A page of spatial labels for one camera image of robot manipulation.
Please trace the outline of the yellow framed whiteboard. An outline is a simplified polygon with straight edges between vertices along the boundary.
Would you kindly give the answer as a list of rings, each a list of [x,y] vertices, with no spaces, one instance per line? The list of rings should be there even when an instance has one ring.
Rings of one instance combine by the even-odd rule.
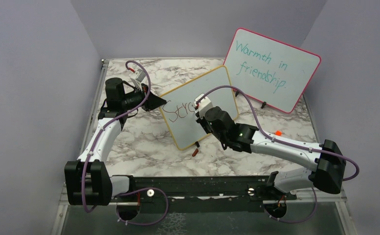
[[[166,104],[161,114],[179,150],[185,150],[208,135],[196,123],[195,99],[222,85],[231,85],[225,66],[219,66],[161,95]]]

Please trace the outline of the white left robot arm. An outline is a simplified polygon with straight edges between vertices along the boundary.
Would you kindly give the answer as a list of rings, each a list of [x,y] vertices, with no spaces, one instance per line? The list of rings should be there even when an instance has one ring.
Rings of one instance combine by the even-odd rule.
[[[121,133],[131,112],[142,108],[149,112],[167,101],[153,94],[142,83],[125,92],[127,82],[110,78],[105,82],[106,99],[98,114],[98,126],[89,144],[75,161],[64,167],[67,199],[70,205],[106,206],[115,197],[134,199],[136,188],[128,176],[110,177],[105,162],[115,139]]]

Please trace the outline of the brown marker cap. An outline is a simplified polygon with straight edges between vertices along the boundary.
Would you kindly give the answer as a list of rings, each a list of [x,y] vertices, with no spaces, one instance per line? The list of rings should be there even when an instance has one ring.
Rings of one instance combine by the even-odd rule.
[[[198,154],[198,152],[199,152],[199,149],[198,148],[195,149],[195,151],[192,153],[192,157],[195,157]]]

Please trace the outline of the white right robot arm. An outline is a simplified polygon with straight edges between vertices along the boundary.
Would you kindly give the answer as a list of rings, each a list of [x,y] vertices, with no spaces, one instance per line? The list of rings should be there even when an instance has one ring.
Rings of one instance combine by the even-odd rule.
[[[218,139],[223,149],[237,152],[266,154],[301,166],[287,172],[271,173],[265,185],[265,194],[277,199],[295,189],[317,188],[339,194],[346,167],[336,142],[325,140],[323,144],[300,143],[287,138],[266,136],[253,125],[235,123],[220,107],[196,111],[196,122],[203,130]]]

